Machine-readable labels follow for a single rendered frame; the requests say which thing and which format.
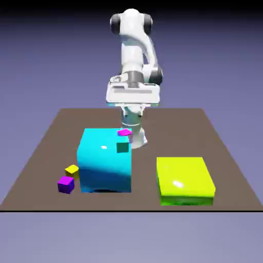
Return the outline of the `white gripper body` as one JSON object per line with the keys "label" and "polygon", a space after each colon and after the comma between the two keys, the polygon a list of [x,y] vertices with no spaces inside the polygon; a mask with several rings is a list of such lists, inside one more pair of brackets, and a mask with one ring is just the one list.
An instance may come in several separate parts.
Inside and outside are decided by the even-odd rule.
{"label": "white gripper body", "polygon": [[110,104],[159,104],[160,86],[139,83],[129,87],[126,82],[108,83],[106,102]]}

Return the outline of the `small teal cube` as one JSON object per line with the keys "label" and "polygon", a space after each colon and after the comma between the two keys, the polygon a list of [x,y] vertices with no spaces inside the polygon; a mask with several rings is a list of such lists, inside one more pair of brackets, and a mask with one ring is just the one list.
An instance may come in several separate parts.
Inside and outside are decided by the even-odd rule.
{"label": "small teal cube", "polygon": [[117,153],[127,153],[129,152],[129,143],[128,142],[117,142],[116,149],[117,149]]}

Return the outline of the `small yellow cube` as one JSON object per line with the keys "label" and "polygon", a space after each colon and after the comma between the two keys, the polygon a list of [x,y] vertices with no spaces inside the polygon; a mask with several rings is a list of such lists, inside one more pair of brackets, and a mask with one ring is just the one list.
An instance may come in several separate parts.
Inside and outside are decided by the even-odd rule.
{"label": "small yellow cube", "polygon": [[72,164],[65,168],[65,175],[77,180],[79,178],[79,168],[75,164]]}

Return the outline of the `small purple cube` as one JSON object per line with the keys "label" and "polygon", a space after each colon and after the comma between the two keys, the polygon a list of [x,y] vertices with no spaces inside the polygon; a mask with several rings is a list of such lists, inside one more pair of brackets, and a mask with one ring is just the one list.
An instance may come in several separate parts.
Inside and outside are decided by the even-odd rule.
{"label": "small purple cube", "polygon": [[68,176],[62,176],[58,180],[58,191],[64,194],[70,194],[74,189],[74,179]]}

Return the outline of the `large cyan box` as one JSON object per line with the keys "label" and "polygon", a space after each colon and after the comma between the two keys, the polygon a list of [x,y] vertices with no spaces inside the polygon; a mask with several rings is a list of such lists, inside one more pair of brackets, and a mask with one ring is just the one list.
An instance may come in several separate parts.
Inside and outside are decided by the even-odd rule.
{"label": "large cyan box", "polygon": [[96,191],[131,192],[132,150],[117,153],[117,142],[128,142],[118,136],[118,128],[84,129],[78,150],[80,188],[82,193]]}

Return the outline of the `large yellow-green box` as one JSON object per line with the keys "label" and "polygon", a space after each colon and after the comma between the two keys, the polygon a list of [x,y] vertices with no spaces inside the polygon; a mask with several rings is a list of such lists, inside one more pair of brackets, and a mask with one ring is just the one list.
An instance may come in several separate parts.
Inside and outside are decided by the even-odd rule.
{"label": "large yellow-green box", "polygon": [[161,205],[212,205],[215,185],[202,157],[157,157]]}

